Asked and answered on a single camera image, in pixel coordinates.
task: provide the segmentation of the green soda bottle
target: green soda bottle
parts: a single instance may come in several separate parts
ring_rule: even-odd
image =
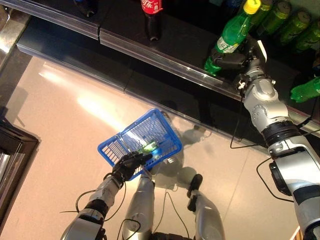
[[[230,19],[225,25],[214,50],[222,54],[233,53],[239,44],[245,40],[249,31],[251,16],[257,12],[260,4],[260,0],[246,0],[243,11]],[[220,69],[221,67],[215,65],[211,56],[209,56],[204,64],[204,70],[215,76]]]
[[[320,76],[291,90],[291,99],[303,103],[311,98],[320,96]]]
[[[252,16],[249,32],[254,31],[257,26],[265,19],[272,7],[272,0],[261,0],[261,6]]]
[[[256,34],[258,36],[272,35],[289,17],[291,4],[287,1],[279,1],[262,21]]]
[[[293,51],[301,53],[320,40],[320,19],[311,24],[295,41]]]
[[[311,21],[311,15],[306,11],[300,10],[292,15],[288,22],[280,28],[278,34],[278,43],[281,46],[288,44],[304,29],[306,29]]]

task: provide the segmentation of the tile floor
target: tile floor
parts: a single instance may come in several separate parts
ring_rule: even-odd
[[[98,144],[153,106],[33,57],[7,107],[11,123],[38,136],[41,143],[0,240],[57,240],[75,217],[74,213],[60,212],[74,210],[78,195],[97,187],[111,171],[97,152]],[[191,122],[169,116],[183,139],[193,143],[185,146],[180,159],[183,166],[203,175],[200,190],[218,207],[226,239],[289,240],[298,226],[294,206],[273,198],[256,174],[256,166],[267,156],[252,148],[230,149],[230,139],[214,132],[206,131],[200,137]],[[261,167],[261,174],[274,193],[281,195],[268,164]],[[137,182],[138,178],[127,184],[123,207],[105,223],[108,239],[116,239]],[[186,192],[179,187],[170,194],[193,237],[195,218],[187,210]],[[161,216],[164,193],[163,187],[156,187],[154,225]],[[122,197],[123,190],[110,214]],[[81,199],[80,207],[88,198]],[[186,236],[169,201],[158,231]]]

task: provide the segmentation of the coca-cola bottle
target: coca-cola bottle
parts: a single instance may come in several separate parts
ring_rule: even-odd
[[[141,0],[145,33],[150,41],[161,37],[162,0]]]

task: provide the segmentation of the cable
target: cable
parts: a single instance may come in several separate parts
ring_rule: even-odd
[[[298,125],[296,125],[296,127],[298,129],[302,128],[304,125],[308,124],[312,120],[314,112],[315,112],[315,109],[316,109],[317,100],[318,99],[316,98],[314,103],[313,103],[313,107],[312,107],[312,111],[311,111],[310,116],[306,120],[304,120],[303,122],[301,122]]]
[[[162,213],[161,213],[160,221],[159,221],[158,225],[156,226],[156,228],[154,229],[153,233],[155,233],[155,232],[157,231],[157,229],[158,229],[158,227],[160,226],[160,224],[161,224],[161,222],[162,222],[162,219],[163,219],[163,217],[164,217],[165,204],[166,204],[166,197],[167,197],[167,195],[169,196],[170,201],[171,201],[171,204],[172,204],[172,206],[173,206],[173,209],[174,209],[176,215],[178,216],[178,218],[180,219],[180,221],[182,222],[182,224],[183,224],[183,226],[184,226],[184,228],[185,228],[186,234],[187,234],[187,236],[188,236],[188,239],[189,239],[190,236],[189,236],[189,231],[188,231],[188,229],[187,229],[187,226],[186,226],[185,222],[182,220],[182,218],[180,217],[180,215],[179,215],[179,213],[178,213],[178,211],[177,211],[177,209],[176,209],[176,207],[175,207],[174,201],[172,200],[171,195],[170,195],[169,192],[167,192],[167,190],[165,190],[165,194],[164,194],[164,198],[163,198]]]
[[[96,190],[90,190],[90,191],[85,191],[84,193],[82,193],[80,196],[78,196],[78,198],[76,199],[75,201],[75,210],[77,211],[77,213],[79,213],[79,208],[78,208],[78,202],[79,200],[82,198],[82,196],[86,195],[86,194],[89,194],[89,193],[93,193],[95,192]]]
[[[60,211],[59,213],[60,214],[63,214],[63,213],[77,213],[77,211]]]
[[[119,228],[119,232],[118,232],[118,236],[116,237],[116,240],[119,239],[119,235],[120,235],[120,232],[121,232],[121,228],[122,228],[122,225],[124,224],[125,221],[131,221],[131,222],[135,222],[137,224],[139,224],[139,227],[137,230],[134,231],[134,233],[132,233],[127,239],[125,240],[128,240],[130,239],[133,235],[135,235],[141,228],[141,224],[140,222],[136,221],[136,220],[133,220],[133,219],[130,219],[130,218],[125,218],[122,222],[121,222],[121,225],[120,225],[120,228]]]
[[[307,132],[307,133],[303,134],[302,136],[308,136],[308,135],[310,135],[310,134],[313,134],[313,133],[319,132],[319,131],[320,131],[320,128],[319,128],[318,130],[314,130],[314,131],[311,131],[311,132]]]
[[[285,198],[281,198],[278,197],[276,195],[274,195],[274,193],[270,190],[270,188],[268,187],[267,183],[265,182],[265,180],[262,178],[262,176],[259,173],[259,167],[264,164],[265,162],[269,161],[271,159],[271,157],[269,157],[268,159],[264,160],[263,162],[261,162],[257,167],[256,167],[256,173],[259,175],[261,181],[263,182],[263,184],[265,185],[266,189],[268,189],[269,193],[271,193],[272,196],[274,196],[276,199],[282,200],[282,201],[286,201],[286,202],[290,202],[290,203],[294,203],[294,201],[289,200],[289,199],[285,199]]]
[[[244,99],[244,97],[242,96],[241,100],[240,100],[240,108],[239,108],[239,112],[238,112],[238,119],[236,121],[236,125],[235,125],[234,131],[233,131],[233,134],[232,134],[232,138],[231,138],[231,142],[230,142],[230,148],[231,149],[243,149],[243,148],[248,148],[248,147],[259,146],[259,144],[252,144],[252,145],[246,145],[246,146],[232,146],[232,143],[234,142],[235,135],[236,135],[236,132],[238,130],[239,123],[240,123],[240,116],[241,116],[241,112],[242,112],[243,99]]]
[[[117,208],[117,210],[114,212],[114,214],[112,214],[111,217],[109,217],[106,220],[104,220],[105,222],[110,220],[119,211],[119,209],[121,208],[122,204],[124,203],[124,200],[125,200],[125,197],[126,197],[126,192],[127,192],[127,185],[126,185],[126,182],[124,182],[124,194],[123,194],[122,201],[121,201],[119,207]]]

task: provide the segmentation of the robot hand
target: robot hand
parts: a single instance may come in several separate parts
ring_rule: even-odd
[[[146,161],[152,158],[152,154],[143,155],[136,151],[124,155],[112,168],[112,175],[119,181],[130,180],[134,175],[136,168],[144,165]]]

